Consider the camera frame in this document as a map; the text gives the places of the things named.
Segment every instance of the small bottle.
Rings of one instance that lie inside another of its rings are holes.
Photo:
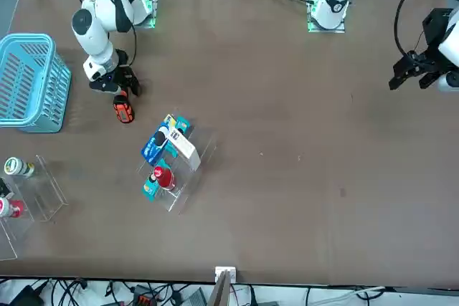
[[[26,163],[22,159],[10,157],[4,166],[5,173],[10,176],[30,177],[35,170],[33,163]]]
[[[153,170],[153,174],[158,181],[158,185],[170,191],[175,188],[175,178],[170,168],[162,168],[157,166]]]
[[[24,202],[0,197],[0,218],[19,218],[24,211]]]

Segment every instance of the transparent plastic holder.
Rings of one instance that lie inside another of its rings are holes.
[[[197,188],[203,167],[209,162],[217,148],[215,135],[212,130],[207,128],[191,127],[188,140],[194,145],[201,158],[201,165],[196,171],[190,168],[188,162],[180,153],[175,158],[170,152],[163,150],[163,153],[158,159],[159,161],[163,158],[167,165],[171,167],[176,183],[174,189],[171,191],[160,187],[154,198],[154,202],[161,204],[167,211],[174,211],[176,213],[183,211],[186,200]],[[153,166],[142,160],[137,172],[142,177],[143,182],[145,182],[153,173]]]
[[[3,171],[1,177],[13,193],[12,200],[24,202],[24,210],[20,217],[0,218],[0,261],[17,258],[19,243],[34,224],[34,221],[49,221],[59,209],[68,205],[53,175],[49,172],[41,156],[27,160],[34,164],[34,173],[24,176],[9,176]]]
[[[32,216],[37,221],[49,221],[68,202],[43,157],[35,156],[32,162],[34,173],[28,178],[14,176],[14,181]]]

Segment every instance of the blue plastic basket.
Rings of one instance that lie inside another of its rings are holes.
[[[62,127],[70,71],[46,34],[10,34],[0,41],[0,127],[56,133]]]

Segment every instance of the brown table surface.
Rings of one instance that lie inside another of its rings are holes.
[[[58,134],[1,130],[1,157],[42,154],[70,205],[38,224],[2,274],[450,287],[459,282],[459,97],[409,80],[399,0],[353,0],[345,34],[309,34],[289,0],[160,0],[138,30],[137,118],[93,92],[70,20],[77,0],[19,0],[12,32],[44,32],[72,70]],[[407,0],[414,47],[442,0]],[[133,51],[132,34],[112,34]],[[422,38],[418,50],[425,48]],[[139,150],[165,114],[213,127],[219,147],[184,213],[141,193]]]

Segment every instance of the red and white bottle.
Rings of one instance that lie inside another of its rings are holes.
[[[0,197],[0,218],[19,218],[24,211],[24,202]]]
[[[168,191],[175,188],[175,178],[170,168],[157,166],[153,170],[153,174],[158,181],[158,185]]]

